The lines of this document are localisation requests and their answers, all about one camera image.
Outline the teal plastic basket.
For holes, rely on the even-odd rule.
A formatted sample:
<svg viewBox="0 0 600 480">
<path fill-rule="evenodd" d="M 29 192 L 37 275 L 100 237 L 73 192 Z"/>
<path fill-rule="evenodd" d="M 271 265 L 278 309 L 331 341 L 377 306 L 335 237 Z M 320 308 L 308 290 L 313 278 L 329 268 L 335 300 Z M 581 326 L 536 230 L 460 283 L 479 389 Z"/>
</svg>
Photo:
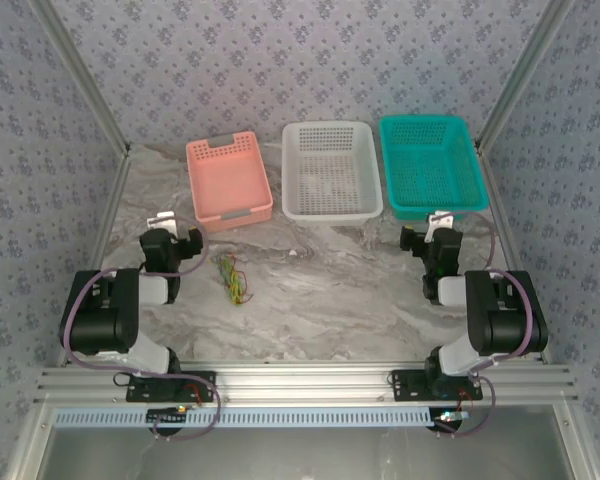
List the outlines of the teal plastic basket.
<svg viewBox="0 0 600 480">
<path fill-rule="evenodd" d="M 388 198 L 395 217 L 424 221 L 437 211 L 485 210 L 485 182 L 468 126 L 448 115 L 394 115 L 378 122 Z"/>
</svg>

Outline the small black circuit board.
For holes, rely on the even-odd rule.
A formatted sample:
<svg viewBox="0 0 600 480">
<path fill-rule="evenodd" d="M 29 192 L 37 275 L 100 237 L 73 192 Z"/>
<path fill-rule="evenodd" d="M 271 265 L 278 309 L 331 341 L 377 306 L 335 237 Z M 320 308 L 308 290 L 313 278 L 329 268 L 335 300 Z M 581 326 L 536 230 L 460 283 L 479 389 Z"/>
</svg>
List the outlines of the small black circuit board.
<svg viewBox="0 0 600 480">
<path fill-rule="evenodd" d="M 431 409 L 430 414 L 433 421 L 431 429 L 449 434 L 458 431 L 462 423 L 469 418 L 466 411 L 446 408 Z"/>
<path fill-rule="evenodd" d="M 149 409 L 145 415 L 145 422 L 156 438 L 171 437 L 182 430 L 186 417 L 184 407 Z"/>
</svg>

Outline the grey metal lower panel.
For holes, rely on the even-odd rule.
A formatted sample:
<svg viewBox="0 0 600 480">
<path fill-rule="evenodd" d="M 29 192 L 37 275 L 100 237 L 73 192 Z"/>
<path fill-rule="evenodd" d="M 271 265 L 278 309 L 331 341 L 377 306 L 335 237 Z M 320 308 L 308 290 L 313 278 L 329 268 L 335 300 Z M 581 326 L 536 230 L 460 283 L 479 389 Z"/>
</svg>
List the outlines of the grey metal lower panel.
<svg viewBox="0 0 600 480">
<path fill-rule="evenodd" d="M 39 480 L 575 480 L 557 443 L 426 429 L 227 429 L 159 442 L 145 430 L 59 429 Z"/>
</svg>

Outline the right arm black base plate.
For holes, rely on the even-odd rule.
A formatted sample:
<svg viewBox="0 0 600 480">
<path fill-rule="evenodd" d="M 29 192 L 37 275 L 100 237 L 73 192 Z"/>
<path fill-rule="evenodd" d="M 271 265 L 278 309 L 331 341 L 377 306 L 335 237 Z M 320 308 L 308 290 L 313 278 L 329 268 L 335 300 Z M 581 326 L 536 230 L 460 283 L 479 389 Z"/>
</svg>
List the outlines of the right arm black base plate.
<svg viewBox="0 0 600 480">
<path fill-rule="evenodd" d="M 483 399 L 482 389 L 466 377 L 428 374 L 424 370 L 394 370 L 388 379 L 396 402 Z"/>
</svg>

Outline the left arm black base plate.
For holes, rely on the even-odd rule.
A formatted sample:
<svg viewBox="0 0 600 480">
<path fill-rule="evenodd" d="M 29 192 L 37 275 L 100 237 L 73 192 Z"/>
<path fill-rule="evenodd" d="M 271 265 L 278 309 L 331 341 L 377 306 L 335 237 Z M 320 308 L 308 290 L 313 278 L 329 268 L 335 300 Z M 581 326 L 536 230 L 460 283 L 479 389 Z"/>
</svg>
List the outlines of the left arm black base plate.
<svg viewBox="0 0 600 480">
<path fill-rule="evenodd" d="M 125 385 L 129 403 L 213 403 L 214 371 L 185 371 L 186 378 L 165 379 L 131 376 Z"/>
</svg>

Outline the pink plastic basket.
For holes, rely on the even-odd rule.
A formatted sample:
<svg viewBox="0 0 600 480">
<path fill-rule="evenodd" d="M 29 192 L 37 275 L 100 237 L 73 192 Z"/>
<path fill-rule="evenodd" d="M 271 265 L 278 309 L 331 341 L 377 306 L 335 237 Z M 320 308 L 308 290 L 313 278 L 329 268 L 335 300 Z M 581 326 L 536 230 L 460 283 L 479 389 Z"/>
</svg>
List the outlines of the pink plastic basket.
<svg viewBox="0 0 600 480">
<path fill-rule="evenodd" d="M 195 217 L 206 231 L 271 219 L 273 197 L 254 132 L 192 141 L 186 158 Z"/>
</svg>

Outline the aluminium frame post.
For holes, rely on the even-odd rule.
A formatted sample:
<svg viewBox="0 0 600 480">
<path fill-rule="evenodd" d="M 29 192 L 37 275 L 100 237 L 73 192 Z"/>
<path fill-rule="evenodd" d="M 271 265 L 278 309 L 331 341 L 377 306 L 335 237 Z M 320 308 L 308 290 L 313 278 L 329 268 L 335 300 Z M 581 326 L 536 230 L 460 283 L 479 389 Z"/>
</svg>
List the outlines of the aluminium frame post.
<svg viewBox="0 0 600 480">
<path fill-rule="evenodd" d="M 495 144 L 574 3 L 575 0 L 548 0 L 476 138 L 475 145 L 480 154 L 487 153 Z"/>
<path fill-rule="evenodd" d="M 51 0 L 27 1 L 80 90 L 103 134 L 116 154 L 125 157 L 128 145 L 124 135 L 53 2 Z"/>
</svg>

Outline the white plastic basket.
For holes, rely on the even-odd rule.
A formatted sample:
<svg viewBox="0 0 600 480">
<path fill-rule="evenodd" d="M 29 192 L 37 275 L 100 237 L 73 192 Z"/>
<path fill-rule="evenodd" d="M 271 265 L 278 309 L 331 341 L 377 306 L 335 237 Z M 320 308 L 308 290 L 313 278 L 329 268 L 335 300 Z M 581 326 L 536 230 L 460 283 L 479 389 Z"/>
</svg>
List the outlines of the white plastic basket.
<svg viewBox="0 0 600 480">
<path fill-rule="evenodd" d="M 362 226 L 378 217 L 383 195 L 371 127 L 308 121 L 282 131 L 283 213 L 301 225 Z"/>
</svg>

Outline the aluminium mounting rail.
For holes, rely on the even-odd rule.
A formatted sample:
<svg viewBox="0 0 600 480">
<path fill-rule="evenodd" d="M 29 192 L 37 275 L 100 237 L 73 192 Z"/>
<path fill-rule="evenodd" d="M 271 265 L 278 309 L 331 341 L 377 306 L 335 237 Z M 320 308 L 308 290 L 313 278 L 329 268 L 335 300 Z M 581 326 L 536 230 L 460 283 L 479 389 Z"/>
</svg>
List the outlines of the aluminium mounting rail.
<svg viewBox="0 0 600 480">
<path fill-rule="evenodd" d="M 214 371 L 223 403 L 238 406 L 374 406 L 393 402 L 389 374 L 418 369 L 416 362 L 188 362 L 186 369 Z M 576 402 L 579 392 L 567 366 L 514 360 L 492 367 L 500 405 Z M 57 405 L 109 405 L 124 401 L 113 374 L 69 365 L 45 369 L 34 399 Z"/>
</svg>

